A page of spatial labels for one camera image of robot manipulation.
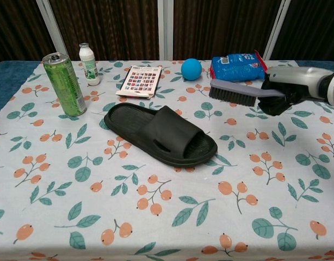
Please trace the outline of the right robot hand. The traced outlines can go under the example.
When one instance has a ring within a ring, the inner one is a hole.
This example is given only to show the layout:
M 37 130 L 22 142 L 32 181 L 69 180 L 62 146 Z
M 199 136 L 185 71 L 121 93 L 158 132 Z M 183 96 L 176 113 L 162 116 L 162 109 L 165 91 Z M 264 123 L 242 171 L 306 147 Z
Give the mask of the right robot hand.
M 325 102 L 334 107 L 334 72 L 317 67 L 271 67 L 261 89 L 277 90 L 283 97 L 264 97 L 258 106 L 271 116 L 281 115 L 303 101 Z

